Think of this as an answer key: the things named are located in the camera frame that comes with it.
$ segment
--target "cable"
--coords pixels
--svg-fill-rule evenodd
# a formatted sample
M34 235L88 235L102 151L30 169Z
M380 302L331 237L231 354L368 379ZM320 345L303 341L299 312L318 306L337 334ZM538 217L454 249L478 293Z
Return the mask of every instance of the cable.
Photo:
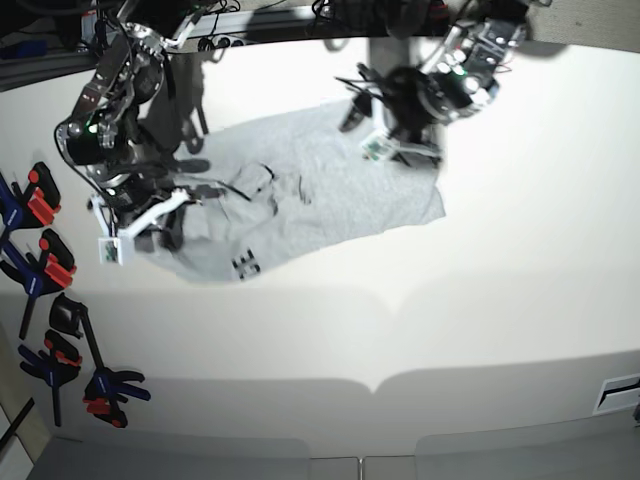
M380 0L372 0L372 6L377 5ZM318 25L329 25L332 27L339 28L342 32L346 32L348 34L357 33L358 29L355 28L351 22L351 7L349 6L348 0L341 0L341 5L338 7L336 4L336 0L315 0L311 5L311 11L313 12L315 18L313 22L307 26L307 36L314 37L315 31ZM360 22L363 22L364 12L366 10L365 4L366 0L362 0L362 4L360 7ZM323 11L328 10L330 12L330 16L325 15ZM359 25L359 27L364 30L364 25Z
M31 13L42 15L45 17L68 17L69 15L82 15L83 13L90 12L91 10L97 10L99 8L117 7L122 3L121 0L115 0L103 3L98 2L98 5L87 5L77 8L46 8L34 5L30 3L30 0L15 0L15 2Z
M260 7L260 8L256 8L256 12L258 10L268 10L269 8L273 8L273 7L277 7L278 5L280 5L281 3L286 2L287 0L280 0L279 2L276 3L272 3L271 5L265 5L264 7Z
M469 5L471 5L471 3L474 0L467 0L466 2L464 2L464 4L462 5L462 7L460 8L460 10L458 10L458 14L456 15L456 18L453 19L453 22L451 22L451 25L455 25L458 20L460 20L462 18L462 16L467 13L467 9L469 8Z
M16 30L13 33L21 33L23 35L58 35L58 32L54 30L49 32L25 32L24 30Z
M216 21L213 24L213 29L211 30L211 33L209 35L207 35L206 37L202 37L200 40L198 40L198 51L199 52L209 52L212 50L216 49L216 46L213 44L213 35L216 32L216 28L218 28L218 20L220 19L220 14L221 13L233 13L233 12L239 12L241 9L241 5L240 2L238 0L231 0L233 2L235 2L234 5L229 5L229 2L227 0L220 0L220 3L218 5L221 6L221 8L219 8L216 11L211 11L209 13L207 13L208 15L215 15L216 16Z

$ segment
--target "white surface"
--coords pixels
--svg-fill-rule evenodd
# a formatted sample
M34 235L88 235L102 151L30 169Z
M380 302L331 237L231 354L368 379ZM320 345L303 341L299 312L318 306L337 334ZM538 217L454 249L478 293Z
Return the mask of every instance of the white surface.
M9 428L10 422L0 408L0 437ZM27 455L20 440L14 435L9 440L5 450L0 453L0 478L2 480L25 480L33 468L33 463Z
M333 77L366 57L365 40L230 49L204 64L209 128L345 98ZM391 455L424 435L591 415L602 381L640 362L640 57L569 47L510 67L496 103L449 129L446 219L239 286L194 287L142 259L99 265L89 191L52 140L90 73L0 95L2 171L24 179L47 162L63 192L55 227L78 260L71 296L90 307L107 363L149 378L153 400L128 404L129 430ZM15 338L24 298L4 278L0 291ZM81 396L76 383L63 395ZM73 398L65 433L104 432Z

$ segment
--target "gray t-shirt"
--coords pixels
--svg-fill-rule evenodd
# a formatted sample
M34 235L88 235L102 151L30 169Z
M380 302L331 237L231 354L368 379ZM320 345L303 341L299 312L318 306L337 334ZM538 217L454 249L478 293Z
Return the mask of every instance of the gray t-shirt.
M190 281L247 280L329 245L444 216L437 169L427 160L364 160L371 122L340 133L349 108L327 104L209 135L197 157L210 170L176 182L224 195L187 207L179 252L154 242L145 255Z

